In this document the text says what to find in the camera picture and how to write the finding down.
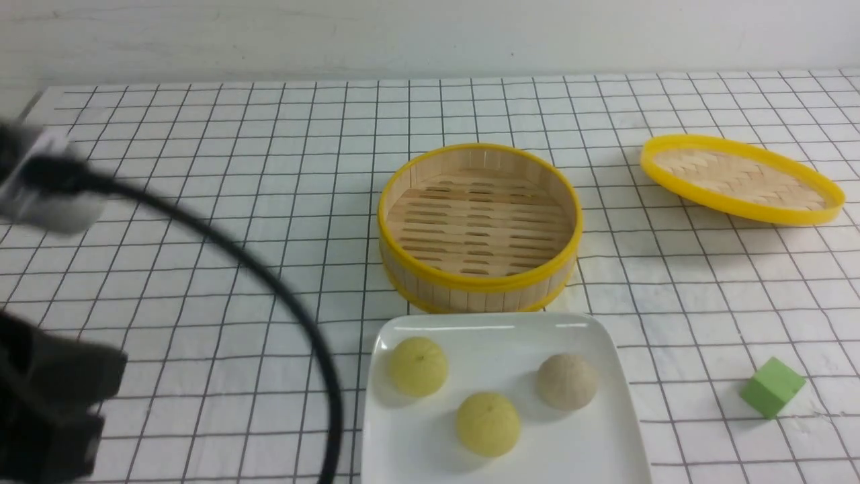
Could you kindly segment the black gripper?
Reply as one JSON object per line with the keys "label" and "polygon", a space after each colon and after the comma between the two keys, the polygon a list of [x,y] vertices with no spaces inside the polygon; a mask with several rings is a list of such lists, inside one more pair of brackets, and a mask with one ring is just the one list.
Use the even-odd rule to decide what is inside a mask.
{"label": "black gripper", "polygon": [[46,333],[2,312],[1,478],[67,483],[95,468],[105,419],[127,354],[99,342]]}

